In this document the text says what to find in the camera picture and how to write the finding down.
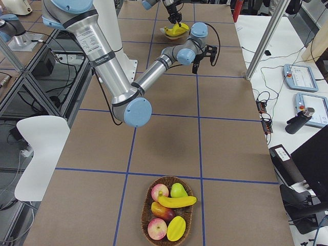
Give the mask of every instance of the light blue joint cap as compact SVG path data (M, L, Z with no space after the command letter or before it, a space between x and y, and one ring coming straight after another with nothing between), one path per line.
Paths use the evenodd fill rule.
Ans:
M131 127L142 127L146 124L152 115L152 106L150 102L138 97L133 99L125 108L124 121Z
M193 50L188 48L183 48L178 52L176 58L178 62L180 62L181 64L190 65L194 61L195 56L196 54Z
M11 36L9 36L7 33L0 32L0 38L3 41L8 42L11 39Z
M48 27L52 27L52 28L59 29L59 30L65 30L65 28L62 26L62 24L59 22L55 22L55 21L53 21L51 19L47 19L43 16L42 16L42 19L43 19L43 24L45 24Z
M3 19L4 21L16 21L18 20L18 17L15 14L4 14L1 15L1 19Z
M148 3L146 0L142 1L142 5L146 10L150 10L152 8L151 4Z
M93 4L93 0L51 0L51 2L59 9L71 14L82 14Z
M208 34L207 26L203 22L197 22L191 27L191 34L195 37L206 37Z

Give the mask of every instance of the red apple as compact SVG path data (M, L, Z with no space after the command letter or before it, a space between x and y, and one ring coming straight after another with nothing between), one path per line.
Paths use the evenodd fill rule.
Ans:
M175 217L173 209L166 208L156 201L152 203L151 210L157 218L161 218L166 222L170 222Z
M167 186L165 184L158 183L152 189L152 198L154 199L154 201L158 201L158 192L159 191L163 192L163 196L166 196L166 197L169 196L169 189L167 188Z
M152 219L148 224L148 235L154 240L161 240L164 238L167 231L168 226L162 219Z

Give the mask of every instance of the yellow banana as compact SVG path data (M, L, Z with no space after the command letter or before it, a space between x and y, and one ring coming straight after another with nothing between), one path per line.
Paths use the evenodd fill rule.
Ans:
M179 240L186 230L186 221L181 216L172 219L168 226L167 237L169 241Z
M193 205L196 203L196 201L197 198L194 196L170 198L170 197L163 196L162 191L158 192L158 202L159 204L161 204L166 208L171 208L171 209L182 208L182 207Z

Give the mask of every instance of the green pear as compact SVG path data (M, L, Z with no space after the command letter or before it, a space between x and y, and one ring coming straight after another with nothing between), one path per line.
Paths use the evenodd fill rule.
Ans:
M186 197L188 196L186 190L180 183L174 183L171 188L171 197L177 198L177 197Z

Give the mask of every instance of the monitor stand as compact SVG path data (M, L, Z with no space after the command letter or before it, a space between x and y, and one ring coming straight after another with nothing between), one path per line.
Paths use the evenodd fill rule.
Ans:
M301 234L318 229L320 221L325 217L328 203L321 203L317 197L311 197L308 191L298 193L285 185L280 186L284 207Z

